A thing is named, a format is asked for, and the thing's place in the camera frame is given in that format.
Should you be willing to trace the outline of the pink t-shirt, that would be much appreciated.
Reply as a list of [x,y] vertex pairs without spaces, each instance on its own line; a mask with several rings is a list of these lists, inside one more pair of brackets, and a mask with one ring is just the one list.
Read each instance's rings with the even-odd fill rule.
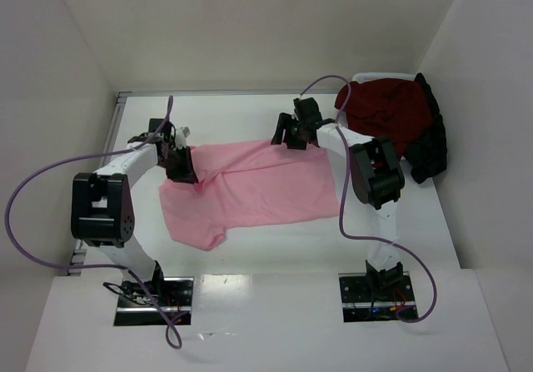
[[170,237],[212,250],[232,228],[336,217],[340,204],[327,152],[291,150],[268,140],[192,149],[198,181],[165,180],[159,188]]

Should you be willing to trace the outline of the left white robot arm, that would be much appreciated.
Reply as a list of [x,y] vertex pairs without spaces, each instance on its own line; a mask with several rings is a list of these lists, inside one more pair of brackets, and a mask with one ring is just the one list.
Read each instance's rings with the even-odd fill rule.
[[124,150],[91,173],[78,173],[72,182],[71,232],[74,238],[99,249],[122,270],[122,293],[145,285],[151,295],[163,297],[172,289],[159,263],[134,236],[135,216],[131,189],[155,166],[165,169],[173,182],[196,184],[188,127],[153,118],[148,131],[132,137]]

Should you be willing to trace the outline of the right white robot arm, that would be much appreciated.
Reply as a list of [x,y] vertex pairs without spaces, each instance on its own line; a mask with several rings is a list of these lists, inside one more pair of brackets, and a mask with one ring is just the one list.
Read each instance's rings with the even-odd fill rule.
[[292,114],[282,112],[272,145],[306,150],[309,145],[343,156],[357,200],[376,216],[366,257],[366,283],[377,299],[401,282],[403,265],[395,248],[396,209],[405,178],[395,148],[386,136],[357,133],[332,118],[324,119],[314,98],[297,98]]

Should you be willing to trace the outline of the white laundry basket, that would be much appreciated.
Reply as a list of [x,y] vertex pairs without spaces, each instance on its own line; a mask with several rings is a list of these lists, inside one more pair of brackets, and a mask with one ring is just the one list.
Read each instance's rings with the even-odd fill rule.
[[358,83],[372,82],[381,79],[401,79],[407,81],[414,81],[416,75],[400,72],[358,72],[352,80]]

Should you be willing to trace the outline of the dark red t-shirt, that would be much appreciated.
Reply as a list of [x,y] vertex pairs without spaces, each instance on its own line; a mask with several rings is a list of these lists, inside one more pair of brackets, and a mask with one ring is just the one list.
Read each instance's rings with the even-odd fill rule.
[[335,108],[343,110],[351,130],[390,138],[399,158],[432,123],[422,86],[395,78],[351,82],[337,94]]

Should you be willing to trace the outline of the black t-shirt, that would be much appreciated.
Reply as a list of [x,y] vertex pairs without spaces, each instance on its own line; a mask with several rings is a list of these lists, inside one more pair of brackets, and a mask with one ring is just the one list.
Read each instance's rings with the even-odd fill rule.
[[447,169],[447,142],[445,124],[431,86],[421,72],[416,74],[415,82],[421,86],[426,97],[431,124],[407,146],[404,158],[411,164],[412,179],[421,184]]

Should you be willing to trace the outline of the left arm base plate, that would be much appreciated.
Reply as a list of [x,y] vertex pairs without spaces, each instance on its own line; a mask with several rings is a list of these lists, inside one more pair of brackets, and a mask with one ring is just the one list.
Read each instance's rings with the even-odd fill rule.
[[[192,297],[194,279],[192,277],[166,278],[167,291],[154,295],[164,314],[175,325],[190,325],[192,318]],[[120,285],[104,282],[102,284],[117,295],[115,326],[153,326],[165,325],[151,300],[137,283],[123,281]]]

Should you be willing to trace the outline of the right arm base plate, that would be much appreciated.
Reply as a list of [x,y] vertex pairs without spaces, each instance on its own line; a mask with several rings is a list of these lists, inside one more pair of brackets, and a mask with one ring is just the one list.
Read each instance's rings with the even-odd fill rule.
[[345,323],[397,321],[397,312],[406,320],[419,317],[408,273],[385,294],[373,294],[362,273],[339,274],[338,280]]

